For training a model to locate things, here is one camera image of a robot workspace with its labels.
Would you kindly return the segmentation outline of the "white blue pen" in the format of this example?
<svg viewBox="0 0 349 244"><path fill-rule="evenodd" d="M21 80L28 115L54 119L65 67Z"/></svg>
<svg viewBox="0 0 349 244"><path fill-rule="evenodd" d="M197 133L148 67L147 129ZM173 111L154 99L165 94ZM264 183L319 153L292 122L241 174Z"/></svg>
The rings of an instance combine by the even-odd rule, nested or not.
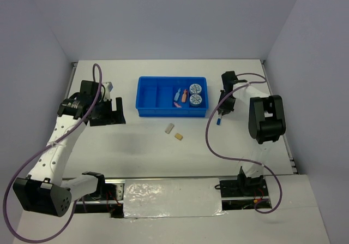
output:
<svg viewBox="0 0 349 244"><path fill-rule="evenodd" d="M216 124L219 126L221 124L222 114L219 114Z"/></svg>

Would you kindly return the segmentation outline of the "blue jar sideways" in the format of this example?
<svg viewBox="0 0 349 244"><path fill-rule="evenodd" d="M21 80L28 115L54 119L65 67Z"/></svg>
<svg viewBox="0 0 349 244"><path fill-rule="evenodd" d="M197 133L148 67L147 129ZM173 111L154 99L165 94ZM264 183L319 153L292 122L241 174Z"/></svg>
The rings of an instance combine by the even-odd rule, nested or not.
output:
<svg viewBox="0 0 349 244"><path fill-rule="evenodd" d="M189 98L191 107L199 108L202 105L203 99L199 94L192 94Z"/></svg>

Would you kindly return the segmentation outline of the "blue jar patterned lid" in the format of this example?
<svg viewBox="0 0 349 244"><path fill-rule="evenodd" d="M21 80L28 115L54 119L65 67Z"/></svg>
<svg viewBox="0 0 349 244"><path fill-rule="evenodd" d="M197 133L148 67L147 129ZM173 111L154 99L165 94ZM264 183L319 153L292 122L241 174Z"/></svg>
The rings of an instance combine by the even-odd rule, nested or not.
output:
<svg viewBox="0 0 349 244"><path fill-rule="evenodd" d="M200 95L202 92L202 86L199 85L199 84L191 84L189 86L189 93L191 95L194 95L194 94L197 94L197 95Z"/></svg>

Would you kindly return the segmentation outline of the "orange clear case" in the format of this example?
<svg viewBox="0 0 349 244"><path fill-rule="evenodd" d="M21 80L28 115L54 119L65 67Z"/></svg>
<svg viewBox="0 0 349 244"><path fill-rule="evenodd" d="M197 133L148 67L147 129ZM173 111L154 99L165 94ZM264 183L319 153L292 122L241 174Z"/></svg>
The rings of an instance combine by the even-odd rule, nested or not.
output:
<svg viewBox="0 0 349 244"><path fill-rule="evenodd" d="M185 103L186 100L187 100L187 97L188 97L188 90L185 89L185 90L183 91L183 94L182 94L181 102L182 102L182 103Z"/></svg>

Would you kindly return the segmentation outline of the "pink clear case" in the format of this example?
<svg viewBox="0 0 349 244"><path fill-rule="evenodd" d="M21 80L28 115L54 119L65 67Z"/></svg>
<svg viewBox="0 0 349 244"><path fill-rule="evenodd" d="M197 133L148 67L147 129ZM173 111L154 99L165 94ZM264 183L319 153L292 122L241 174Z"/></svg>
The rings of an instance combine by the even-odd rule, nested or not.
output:
<svg viewBox="0 0 349 244"><path fill-rule="evenodd" d="M174 106L177 107L177 108L181 108L182 106L179 105L178 103L174 102Z"/></svg>

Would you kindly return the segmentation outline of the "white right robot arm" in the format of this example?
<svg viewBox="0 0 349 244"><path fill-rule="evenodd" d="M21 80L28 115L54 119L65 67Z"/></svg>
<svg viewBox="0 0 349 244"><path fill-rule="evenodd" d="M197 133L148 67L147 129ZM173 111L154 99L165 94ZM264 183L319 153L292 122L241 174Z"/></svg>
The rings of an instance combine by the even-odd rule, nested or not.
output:
<svg viewBox="0 0 349 244"><path fill-rule="evenodd" d="M234 71L221 75L218 120L234 111L237 100L248 106L248 132L254 141L250 159L265 164L274 144L285 134L286 122L282 98L259 91L247 80L238 79Z"/></svg>

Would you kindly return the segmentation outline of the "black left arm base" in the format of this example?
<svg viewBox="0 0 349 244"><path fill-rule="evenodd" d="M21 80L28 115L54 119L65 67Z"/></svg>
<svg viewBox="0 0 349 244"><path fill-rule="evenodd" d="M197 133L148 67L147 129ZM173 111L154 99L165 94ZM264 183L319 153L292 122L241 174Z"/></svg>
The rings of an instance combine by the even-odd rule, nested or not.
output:
<svg viewBox="0 0 349 244"><path fill-rule="evenodd" d="M123 218L124 183L106 183L104 195L97 197L97 202L106 208L111 218Z"/></svg>

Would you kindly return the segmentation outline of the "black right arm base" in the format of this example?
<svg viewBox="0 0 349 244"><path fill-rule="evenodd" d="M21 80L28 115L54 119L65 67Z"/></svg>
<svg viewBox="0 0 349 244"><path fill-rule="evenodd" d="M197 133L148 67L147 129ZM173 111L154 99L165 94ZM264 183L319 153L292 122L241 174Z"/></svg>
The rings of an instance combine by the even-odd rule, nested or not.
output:
<svg viewBox="0 0 349 244"><path fill-rule="evenodd" d="M238 177L235 180L222 180L214 186L222 198L229 197L266 197L269 196L266 181L263 176L257 178Z"/></svg>

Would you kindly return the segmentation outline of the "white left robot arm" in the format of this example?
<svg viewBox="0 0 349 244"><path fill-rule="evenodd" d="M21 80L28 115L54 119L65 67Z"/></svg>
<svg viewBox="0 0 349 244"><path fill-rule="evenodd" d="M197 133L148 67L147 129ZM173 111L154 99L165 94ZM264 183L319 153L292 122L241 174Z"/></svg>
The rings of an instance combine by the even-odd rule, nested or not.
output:
<svg viewBox="0 0 349 244"><path fill-rule="evenodd" d="M63 173L73 148L86 126L124 124L122 99L112 109L111 82L98 84L83 80L79 92L59 106L49 149L42 153L25 178L16 178L13 190L26 211L61 217L71 203L85 195L102 199L107 192L103 174L86 171L72 180Z"/></svg>

